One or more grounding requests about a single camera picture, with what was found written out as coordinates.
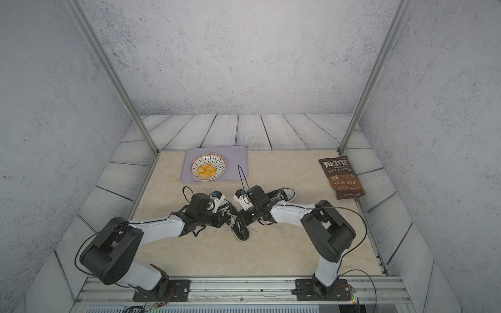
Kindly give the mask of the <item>black canvas sneaker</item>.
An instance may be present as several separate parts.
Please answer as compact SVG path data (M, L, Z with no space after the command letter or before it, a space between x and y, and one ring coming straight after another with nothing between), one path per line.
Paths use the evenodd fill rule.
M224 204L223 211L225 216L229 218L226 223L229 225L236 239L240 242L248 241L250 238L250 233L241 213L231 202Z
M266 193L266 196L271 201L292 202L294 200L294 198L296 197L296 192L294 189L291 189L291 188L283 188L283 189L277 189L277 190L273 190L271 192L268 192L268 193Z

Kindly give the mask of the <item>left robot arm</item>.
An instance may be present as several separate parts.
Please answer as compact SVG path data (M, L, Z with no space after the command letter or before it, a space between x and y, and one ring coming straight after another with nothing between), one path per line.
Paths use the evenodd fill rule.
M105 285L127 284L150 292L163 288L168 275L156 266L135 261L141 246L189 234L198 236L207 227L224 225L236 235L248 234L241 215L221 192L193 194L189 204L167 217L146 221L129 221L120 216L111 219L100 232L87 239L89 245L80 248L76 264Z

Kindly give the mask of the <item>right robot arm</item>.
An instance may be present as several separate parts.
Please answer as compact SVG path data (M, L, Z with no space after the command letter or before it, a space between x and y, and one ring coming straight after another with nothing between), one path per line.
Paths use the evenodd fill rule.
M313 292L327 299L346 284L339 279L339 270L356 232L330 202L321 200L313 205L300 205L292 202L295 195L294 189L266 193L256 185L236 191L234 200L242 207L239 214L245 225L256 221L269 225L291 224L306 231L319 254L318 266L311 279Z

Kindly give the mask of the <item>yellow bread roll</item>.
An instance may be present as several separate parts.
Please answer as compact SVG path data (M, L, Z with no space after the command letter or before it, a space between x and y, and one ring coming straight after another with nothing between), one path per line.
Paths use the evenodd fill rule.
M217 170L211 164L203 164L197 168L197 173L199 177L210 179L217 173Z

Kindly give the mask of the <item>patterned ceramic bowl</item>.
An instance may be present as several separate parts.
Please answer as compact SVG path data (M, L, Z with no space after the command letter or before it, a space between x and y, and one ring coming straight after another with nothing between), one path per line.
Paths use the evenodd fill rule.
M206 153L193 160L189 172L198 181L213 181L222 176L226 169L227 162L223 156Z

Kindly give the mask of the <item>lavender tray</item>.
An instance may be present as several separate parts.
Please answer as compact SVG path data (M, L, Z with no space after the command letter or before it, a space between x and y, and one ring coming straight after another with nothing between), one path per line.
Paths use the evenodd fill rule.
M197 169L201 165L211 164L215 175L210 178L198 179ZM181 181L194 183L201 181L230 181L239 180L241 173L248 174L247 148L244 146L233 147L206 147L190 149L186 152Z

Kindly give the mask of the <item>brown potato chips bag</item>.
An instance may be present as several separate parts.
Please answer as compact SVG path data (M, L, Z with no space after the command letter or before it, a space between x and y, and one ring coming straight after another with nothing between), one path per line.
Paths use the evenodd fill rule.
M356 199L365 195L347 156L320 159L318 162L338 200Z

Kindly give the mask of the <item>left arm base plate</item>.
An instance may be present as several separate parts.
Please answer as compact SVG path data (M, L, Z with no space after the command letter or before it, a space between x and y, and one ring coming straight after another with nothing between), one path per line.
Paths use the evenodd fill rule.
M152 290L135 288L134 302L186 302L191 281L186 279L162 278Z

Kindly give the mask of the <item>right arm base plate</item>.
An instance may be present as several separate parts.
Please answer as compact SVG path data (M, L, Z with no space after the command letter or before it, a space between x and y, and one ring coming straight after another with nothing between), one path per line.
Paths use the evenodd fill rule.
M352 287L345 279L337 279L324 286L317 279L296 279L292 294L298 301L349 301L354 300Z

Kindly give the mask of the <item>aluminium front rail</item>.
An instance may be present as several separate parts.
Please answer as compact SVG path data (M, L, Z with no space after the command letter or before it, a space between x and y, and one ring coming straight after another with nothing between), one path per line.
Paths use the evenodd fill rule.
M191 277L187 299L156 307L135 303L134 290L105 286L87 279L71 312L414 312L397 276L347 276L353 295L348 301L299 301L292 292L295 278Z

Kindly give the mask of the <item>right aluminium frame post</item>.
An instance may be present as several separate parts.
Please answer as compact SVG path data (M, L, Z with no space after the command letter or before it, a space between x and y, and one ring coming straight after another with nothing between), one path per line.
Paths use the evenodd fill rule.
M352 117L348 124L348 128L344 133L341 145L338 148L339 155L344 155L345 150L348 148L353 133L355 132L356 125L359 123L361 116L363 115L363 112L367 107L369 98L377 84L377 81L384 68L385 62L390 55L393 45L395 44L396 38L398 36L404 18L408 12L410 4L410 0L401 0L398 3L397 10L395 11L393 19L390 23L390 27L380 47L376 61L374 62L373 68L369 74L369 78L356 104L356 107L352 112Z

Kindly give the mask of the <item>aluminium frame post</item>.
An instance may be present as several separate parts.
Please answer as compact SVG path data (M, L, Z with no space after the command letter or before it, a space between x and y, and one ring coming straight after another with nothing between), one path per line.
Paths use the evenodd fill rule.
M79 4L79 1L77 0L65 0L64 4L68 8L88 46L91 48L95 57L98 59L101 68L104 70L104 74L106 75L113 89L120 98L122 105L125 107L134 125L137 127L141 137L146 141L147 146L150 148L152 154L157 157L159 155L160 149L153 141L150 132L147 130L144 122L140 118L128 92L126 91L123 83L120 80L120 77L117 75L116 70L111 63L110 58L107 56L102 44L95 34L95 31L93 30L89 20L87 19L87 16L81 4Z
M397 10L395 11L393 19L390 23L390 27L380 47L376 61L374 62L373 68L369 74L369 78L356 104L356 107L352 112L352 117L348 124L348 128L344 133L341 145L338 148L339 155L344 155L345 150L348 148L353 133L355 132L356 125L359 123L361 116L363 115L363 112L367 107L369 98L377 84L377 81L384 68L385 62L390 55L393 45L395 44L396 38L398 36L404 18L408 12L410 4L410 0L401 0L398 3Z

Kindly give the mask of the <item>left aluminium frame post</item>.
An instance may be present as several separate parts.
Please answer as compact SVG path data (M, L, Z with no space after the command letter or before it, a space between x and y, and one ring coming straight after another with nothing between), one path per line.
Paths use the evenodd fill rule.
M88 46L91 48L95 57L98 59L101 68L104 70L104 74L106 75L113 89L120 98L122 105L125 107L134 125L137 127L141 137L146 141L147 146L150 148L152 154L157 157L159 155L160 149L153 141L150 132L147 130L144 122L140 118L128 92L126 91L123 83L120 80L120 77L117 75L116 70L111 63L110 58L107 56L102 44L95 34L95 31L93 30L89 20L87 19L87 16L81 4L79 4L79 1L77 0L65 0L64 4L68 8Z

